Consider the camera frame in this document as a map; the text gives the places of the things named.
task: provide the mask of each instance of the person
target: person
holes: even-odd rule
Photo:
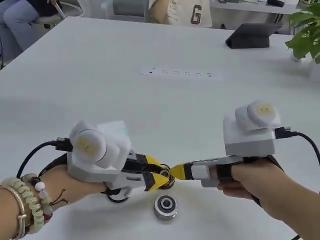
[[[146,17],[148,23],[211,28],[209,0],[155,0]]]
[[[227,196],[250,200],[253,194],[260,199],[266,213],[283,221],[304,240],[320,239],[320,195],[299,185],[263,158],[250,164],[234,165],[231,172],[236,182],[220,184],[218,190]],[[210,168],[210,173],[216,174],[215,167]],[[70,204],[105,190],[102,183],[83,183],[71,178],[65,165],[47,171],[41,181],[52,199],[61,194],[61,189],[66,189],[63,197]],[[61,202],[54,209],[65,205]],[[12,193],[1,188],[0,213],[0,240],[9,240],[17,234],[19,205]],[[26,215],[26,219],[30,219],[31,212]]]
[[[3,45],[3,61],[6,63],[12,61],[38,40],[37,30],[31,25],[34,20],[57,13],[56,8],[47,0],[4,0],[0,2],[0,38]]]

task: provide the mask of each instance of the black tablet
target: black tablet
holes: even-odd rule
[[[225,43],[231,49],[268,48],[269,37],[281,27],[281,24],[244,23]]]

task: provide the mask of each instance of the cable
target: cable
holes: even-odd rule
[[[44,142],[42,144],[40,144],[39,146],[37,146],[35,149],[33,149],[29,154],[28,156],[26,156],[26,158],[24,159],[23,163],[21,164],[19,170],[18,170],[18,173],[16,174],[16,178],[17,179],[20,179],[21,178],[21,175],[22,175],[22,172],[24,171],[27,163],[29,162],[29,160],[32,158],[32,156],[38,152],[40,149],[46,147],[46,146],[56,146],[57,145],[57,142],[56,141],[47,141],[47,142]]]
[[[46,146],[54,146],[55,150],[58,151],[64,151],[64,152],[72,152],[73,150],[73,146],[70,142],[69,138],[65,138],[65,137],[58,137],[56,140],[53,141],[47,141],[44,142],[42,144],[40,144],[39,146],[37,146],[35,149],[33,149],[28,156],[26,156],[26,158],[24,159],[23,163],[21,164],[18,173],[16,174],[16,178],[20,179],[22,172],[24,171],[27,163],[29,162],[29,160],[32,158],[33,155],[35,155],[36,152],[38,152],[40,149],[46,147]]]
[[[1,56],[0,70],[2,70],[5,66],[4,66],[4,45],[2,43],[1,36],[0,36],[0,56]]]
[[[313,147],[313,150],[315,152],[316,158],[318,159],[318,162],[320,165],[320,152],[319,152],[319,149],[318,149],[317,145],[315,144],[315,142],[310,137],[308,137],[307,135],[305,135],[301,132],[292,131],[291,133],[293,136],[303,137],[305,140],[307,140],[311,144],[311,146]]]
[[[275,128],[274,129],[274,133],[275,133],[275,138],[276,139],[287,139],[287,138],[291,138],[291,137],[295,137],[295,136],[300,136],[300,137],[304,138],[305,140],[307,140],[311,144],[311,146],[313,147],[313,150],[315,152],[316,158],[317,158],[318,163],[320,165],[320,152],[319,152],[319,149],[318,149],[317,145],[315,144],[315,142],[310,137],[308,137],[304,133],[301,133],[301,132],[298,132],[298,131],[290,131],[290,128],[287,128],[287,127]],[[298,239],[300,239],[299,235],[297,235],[294,238],[292,238],[292,240],[298,240]]]

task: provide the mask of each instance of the metal bearing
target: metal bearing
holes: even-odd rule
[[[161,195],[154,201],[154,214],[162,221],[169,221],[178,214],[178,201],[173,196]]]
[[[160,174],[166,178],[169,178],[169,181],[167,184],[159,187],[162,190],[167,190],[172,188],[172,186],[175,184],[176,178],[172,175],[170,175],[170,167],[166,164],[161,164],[163,166],[163,170],[160,172]]]

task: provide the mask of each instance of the power strip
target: power strip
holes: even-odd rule
[[[141,75],[158,76],[168,78],[207,79],[220,81],[221,78],[212,71],[194,69],[170,69],[166,67],[143,67]]]

